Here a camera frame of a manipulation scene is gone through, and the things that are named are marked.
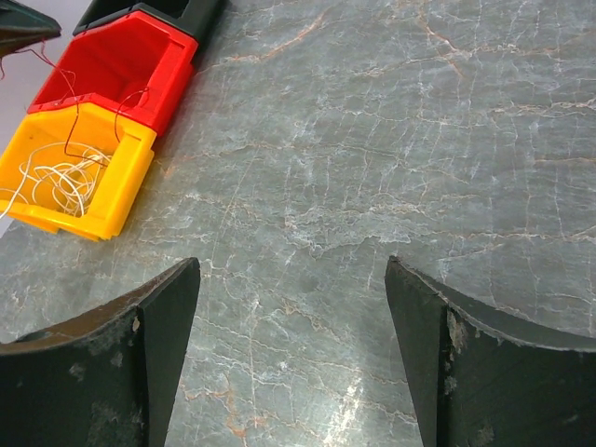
gray stone surface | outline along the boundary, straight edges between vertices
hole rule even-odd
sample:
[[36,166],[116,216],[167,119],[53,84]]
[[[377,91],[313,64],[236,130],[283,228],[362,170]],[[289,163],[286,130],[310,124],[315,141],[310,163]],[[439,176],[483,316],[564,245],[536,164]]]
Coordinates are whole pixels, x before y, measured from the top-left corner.
[[389,254],[596,335],[594,3],[233,0],[123,234],[0,239],[0,339],[196,256],[168,446],[419,447]]

black object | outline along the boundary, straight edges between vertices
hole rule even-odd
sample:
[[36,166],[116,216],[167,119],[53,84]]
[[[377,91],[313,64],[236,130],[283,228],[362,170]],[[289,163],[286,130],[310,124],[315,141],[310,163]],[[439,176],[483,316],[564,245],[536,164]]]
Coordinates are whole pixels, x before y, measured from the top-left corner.
[[0,345],[0,446],[163,447],[200,283],[198,261]]
[[73,35],[110,23],[133,11],[142,11],[164,21],[198,42],[195,63],[209,42],[224,13],[227,0],[93,0]]
[[45,14],[11,0],[0,0],[0,59],[60,34],[60,25]]
[[394,257],[385,282],[425,447],[596,445],[596,340],[501,312]]

coiled white cord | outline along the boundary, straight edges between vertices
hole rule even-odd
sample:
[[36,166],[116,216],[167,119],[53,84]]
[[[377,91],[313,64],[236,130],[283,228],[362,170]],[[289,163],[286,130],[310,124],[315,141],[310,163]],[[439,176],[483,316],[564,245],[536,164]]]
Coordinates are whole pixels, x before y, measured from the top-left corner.
[[[17,197],[22,199],[26,204],[29,204],[29,201],[20,192],[27,182],[27,179],[35,183],[31,192],[31,200],[33,203],[37,204],[37,187],[41,183],[49,183],[52,184],[52,197],[63,212],[75,217],[85,215],[88,210],[90,199],[93,197],[93,193],[97,188],[100,172],[102,168],[110,163],[112,158],[88,144],[83,144],[81,142],[69,142],[68,144],[69,146],[73,145],[86,148],[79,163],[73,164],[61,162],[55,166],[40,165],[35,166],[32,169],[32,161],[35,154],[51,147],[61,146],[61,148],[63,148],[65,145],[65,142],[53,142],[32,151],[29,154],[27,162],[23,162],[19,165],[19,172],[22,174],[22,180],[17,189],[13,191],[6,188],[0,188],[0,191],[13,193],[7,208],[0,214],[0,219],[10,212]],[[93,169],[92,166],[97,168],[94,174],[91,172]]]

table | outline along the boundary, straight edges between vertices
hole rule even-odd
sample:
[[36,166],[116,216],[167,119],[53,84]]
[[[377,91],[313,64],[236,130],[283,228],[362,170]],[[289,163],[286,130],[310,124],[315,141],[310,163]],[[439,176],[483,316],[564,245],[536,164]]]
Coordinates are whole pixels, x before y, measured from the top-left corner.
[[234,0],[123,234],[0,239],[0,340],[196,256],[168,446],[421,446],[390,254],[595,335],[595,20],[583,0]]

white string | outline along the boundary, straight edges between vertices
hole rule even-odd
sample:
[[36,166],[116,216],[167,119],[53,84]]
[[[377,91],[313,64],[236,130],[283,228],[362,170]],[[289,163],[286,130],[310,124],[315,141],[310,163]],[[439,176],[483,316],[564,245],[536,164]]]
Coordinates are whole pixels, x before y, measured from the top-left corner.
[[[35,154],[50,147],[63,147],[64,145],[65,142],[53,142],[39,147],[29,154],[26,163],[23,162],[19,165],[19,172],[22,174],[22,180],[17,189],[13,191],[6,188],[0,188],[0,191],[13,193],[12,198],[8,201],[7,208],[0,214],[0,219],[10,212],[17,197],[21,198],[26,204],[29,204],[29,201],[20,192],[27,180],[31,180],[35,183],[31,192],[31,200],[33,203],[38,203],[36,198],[37,187],[41,183],[48,183],[52,185],[52,197],[63,212],[75,217],[85,215],[90,199],[97,187],[100,171],[105,165],[109,164],[112,158],[88,144],[69,142],[69,145],[86,148],[82,155],[83,159],[79,163],[72,164],[61,162],[54,166],[40,165],[31,169]],[[97,167],[95,175],[89,172],[92,165]]]

